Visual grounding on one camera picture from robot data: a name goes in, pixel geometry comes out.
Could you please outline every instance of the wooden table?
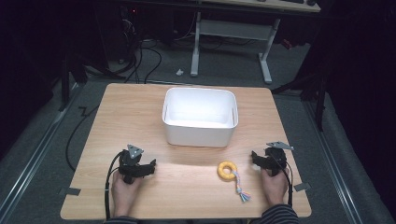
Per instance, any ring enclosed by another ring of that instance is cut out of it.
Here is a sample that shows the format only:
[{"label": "wooden table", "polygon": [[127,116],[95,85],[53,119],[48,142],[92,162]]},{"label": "wooden table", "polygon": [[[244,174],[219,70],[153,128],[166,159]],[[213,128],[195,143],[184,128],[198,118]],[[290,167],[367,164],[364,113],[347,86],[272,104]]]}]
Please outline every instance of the wooden table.
[{"label": "wooden table", "polygon": [[[264,156],[263,149],[268,142],[288,143],[271,92],[264,88],[205,87],[233,92],[239,124],[227,147],[181,147],[166,142],[162,120],[164,96],[172,87],[107,86],[70,185],[81,192],[78,196],[66,196],[62,218],[105,218],[107,170],[127,144],[145,150],[141,164],[157,159],[155,174],[145,177],[139,190],[132,217],[245,218],[259,217],[268,209],[262,193],[260,168],[252,164],[250,154],[254,150]],[[294,185],[300,184],[294,158],[289,150],[286,155],[294,174]],[[225,182],[217,175],[218,164],[226,160],[237,165],[242,189],[252,196],[250,201],[243,203],[235,193],[235,182]],[[293,208],[299,217],[310,216],[311,208],[304,191],[293,193]]]}]

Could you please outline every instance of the black tape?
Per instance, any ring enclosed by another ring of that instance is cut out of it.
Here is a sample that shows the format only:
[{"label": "black tape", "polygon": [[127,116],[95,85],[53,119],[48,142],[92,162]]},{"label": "black tape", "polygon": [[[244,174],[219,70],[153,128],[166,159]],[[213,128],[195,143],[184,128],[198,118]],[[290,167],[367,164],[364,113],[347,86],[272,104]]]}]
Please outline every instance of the black tape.
[{"label": "black tape", "polygon": [[81,192],[81,189],[72,189],[72,188],[61,188],[61,190],[59,190],[59,195],[76,195],[78,196],[79,193]]},{"label": "black tape", "polygon": [[294,186],[296,191],[301,191],[301,190],[309,190],[311,189],[311,185],[309,183],[301,183],[299,185]]}]

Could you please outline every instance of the sleeve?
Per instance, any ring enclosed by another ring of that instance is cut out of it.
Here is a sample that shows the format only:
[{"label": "sleeve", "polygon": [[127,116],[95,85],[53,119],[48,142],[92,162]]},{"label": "sleeve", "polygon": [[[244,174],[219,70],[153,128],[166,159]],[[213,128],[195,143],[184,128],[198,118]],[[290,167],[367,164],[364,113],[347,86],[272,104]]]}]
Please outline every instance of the sleeve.
[{"label": "sleeve", "polygon": [[105,222],[105,224],[137,224],[138,221],[133,217],[113,217]]},{"label": "sleeve", "polygon": [[287,204],[277,204],[262,213],[262,217],[254,222],[254,224],[298,224],[300,223],[297,214]]}]

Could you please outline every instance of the aluminum rail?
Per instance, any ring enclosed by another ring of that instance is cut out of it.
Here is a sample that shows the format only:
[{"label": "aluminum rail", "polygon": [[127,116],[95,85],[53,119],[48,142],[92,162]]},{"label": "aluminum rail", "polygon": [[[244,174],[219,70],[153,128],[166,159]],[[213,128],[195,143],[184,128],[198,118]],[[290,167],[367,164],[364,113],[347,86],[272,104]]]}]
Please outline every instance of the aluminum rail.
[{"label": "aluminum rail", "polygon": [[337,190],[338,196],[340,197],[341,204],[344,206],[346,211],[346,216],[349,219],[349,223],[363,223],[361,220],[361,215],[359,214],[359,211],[353,201],[350,190],[344,181],[340,170],[338,169],[337,162],[332,155],[332,151],[327,143],[326,137],[324,136],[324,133],[318,129],[318,126],[315,123],[315,109],[309,102],[303,102],[303,106],[310,116],[309,120],[312,126],[315,128],[315,133],[317,134],[317,138],[321,144],[321,152],[323,153],[323,157],[329,169],[330,176],[332,177],[332,182],[334,183],[335,189]]},{"label": "aluminum rail", "polygon": [[20,177],[14,184],[14,187],[9,192],[6,199],[0,206],[0,223],[7,223],[8,219],[11,217],[12,212],[20,201],[23,193],[29,186],[31,180],[35,176],[35,172],[40,166],[41,162],[44,160],[44,157],[47,155],[47,152],[50,149],[50,143],[55,135],[56,131],[59,129],[60,124],[62,123],[65,114],[67,113],[70,105],[80,94],[83,86],[78,85],[77,83],[72,88],[72,96],[69,103],[64,107],[62,111],[59,111],[58,115],[55,117],[54,121],[46,130],[44,136],[39,142],[38,146],[35,149],[32,158],[28,161],[25,168],[23,169]]}]

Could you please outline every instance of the black cable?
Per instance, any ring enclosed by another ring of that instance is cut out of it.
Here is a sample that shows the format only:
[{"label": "black cable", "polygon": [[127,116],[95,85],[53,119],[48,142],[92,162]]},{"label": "black cable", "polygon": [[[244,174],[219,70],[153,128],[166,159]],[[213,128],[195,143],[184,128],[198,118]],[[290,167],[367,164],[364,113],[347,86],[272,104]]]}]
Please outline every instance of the black cable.
[{"label": "black cable", "polygon": [[220,48],[222,45],[223,45],[223,43],[224,43],[224,39],[223,38],[220,38],[220,40],[219,40],[219,44],[217,45],[217,46],[215,46],[214,48],[206,48],[206,47],[204,47],[201,43],[200,43],[200,48],[202,48],[202,49],[218,49],[218,48]]},{"label": "black cable", "polygon": [[248,41],[246,41],[244,43],[238,43],[238,42],[230,41],[227,39],[224,40],[224,43],[226,43],[226,44],[238,45],[238,46],[245,46],[245,45],[248,45],[250,42],[257,42],[257,41],[254,39],[249,39]]},{"label": "black cable", "polygon": [[288,205],[290,205],[290,207],[292,207],[293,185],[291,184],[291,181],[290,181],[290,179],[289,179],[289,176],[288,176],[288,174],[286,173],[285,169],[279,164],[279,162],[278,162],[278,161],[275,159],[275,157],[272,155],[272,153],[268,153],[268,154],[269,154],[269,156],[271,156],[271,157],[274,159],[274,161],[275,161],[276,164],[280,167],[280,169],[282,170],[282,172],[283,172],[283,174],[285,175],[286,179],[288,180],[288,184],[289,184]]},{"label": "black cable", "polygon": [[116,171],[117,169],[112,170],[114,162],[116,161],[116,159],[121,155],[122,152],[119,152],[119,154],[117,154],[117,156],[113,159],[113,161],[111,162],[110,167],[108,168],[108,172],[107,172],[107,177],[106,177],[106,183],[105,183],[105,209],[106,209],[106,220],[110,219],[110,205],[109,205],[109,199],[108,199],[108,192],[109,192],[109,186],[110,186],[110,176],[111,174]]},{"label": "black cable", "polygon": [[158,56],[160,57],[160,60],[158,61],[157,65],[153,69],[151,69],[151,71],[146,75],[145,82],[144,82],[145,84],[147,84],[147,82],[148,82],[149,75],[151,75],[151,73],[154,72],[154,70],[157,69],[158,66],[160,66],[161,62],[163,61],[163,56],[161,56],[161,54],[157,50],[155,50],[155,49],[147,49],[147,50],[151,50],[151,51],[157,53]]},{"label": "black cable", "polygon": [[[127,22],[134,28],[134,24],[131,23],[129,20],[124,19],[124,20],[122,20],[122,21],[127,21]],[[132,54],[132,57],[131,57],[130,61],[128,62],[128,64],[127,64],[125,67],[123,67],[123,68],[121,68],[121,69],[119,69],[119,70],[116,70],[116,71],[112,72],[112,73],[115,74],[115,75],[118,75],[118,74],[121,74],[121,73],[124,73],[124,72],[130,70],[130,69],[131,69],[132,67],[134,67],[135,64],[136,64],[136,59],[135,59],[135,56],[134,56],[133,51],[134,51],[134,42],[137,42],[137,41],[138,41],[138,40],[136,40],[136,39],[139,38],[139,35],[137,35],[135,32],[132,33],[132,38],[129,38],[129,37],[128,37],[128,34],[126,34],[126,35],[127,35],[127,36],[126,36],[126,37],[127,37],[127,41],[126,41],[127,57],[128,57],[130,54]],[[90,69],[87,68],[87,67],[85,67],[85,71],[86,71],[87,73],[92,74],[92,75],[95,75],[95,76],[103,76],[103,75],[104,75],[103,73],[94,72],[94,71],[90,70]]]},{"label": "black cable", "polygon": [[286,164],[289,166],[289,170],[290,170],[290,175],[291,175],[291,184],[293,185],[293,171],[291,170],[290,164],[288,162],[286,162]]},{"label": "black cable", "polygon": [[136,64],[134,65],[134,71],[132,71],[131,74],[127,78],[125,78],[124,83],[127,83],[129,81],[129,79],[136,72],[136,69],[140,66],[141,63],[142,63],[142,54],[140,54],[139,64],[138,65],[136,65]]},{"label": "black cable", "polygon": [[139,74],[137,74],[137,67],[136,66],[134,67],[134,81],[135,81],[136,84],[140,83],[140,77],[139,77]]},{"label": "black cable", "polygon": [[191,33],[191,30],[192,30],[192,27],[194,27],[194,24],[196,23],[195,22],[196,18],[197,18],[197,12],[195,12],[194,16],[192,17],[191,26],[190,26],[189,31],[185,35],[183,35],[182,37],[174,39],[174,42],[178,41],[178,40],[182,40],[182,39],[185,39],[185,38],[190,38],[192,36],[195,36],[195,35],[190,35],[190,33]]},{"label": "black cable", "polygon": [[179,46],[181,46],[181,47],[188,47],[188,46],[194,45],[195,42],[194,42],[193,40],[190,41],[189,44],[180,44],[180,43],[178,43],[178,42],[180,42],[180,41],[186,41],[186,40],[188,40],[188,39],[191,38],[191,37],[194,37],[194,35],[188,36],[188,37],[186,37],[186,38],[184,38],[184,39],[174,40],[172,43],[174,43],[174,44],[176,44],[176,45],[179,45]]},{"label": "black cable", "polygon": [[76,168],[73,167],[73,165],[71,164],[70,160],[69,160],[69,146],[70,146],[70,142],[72,141],[72,138],[74,136],[74,134],[76,133],[79,125],[81,125],[81,123],[93,112],[95,111],[97,108],[99,108],[99,105],[97,105],[93,110],[91,110],[88,114],[84,115],[84,118],[78,123],[78,125],[76,126],[76,128],[73,130],[72,134],[70,134],[69,140],[67,141],[66,144],[66,151],[65,151],[65,156],[66,156],[66,161],[67,164],[69,165],[70,169],[75,172]]}]

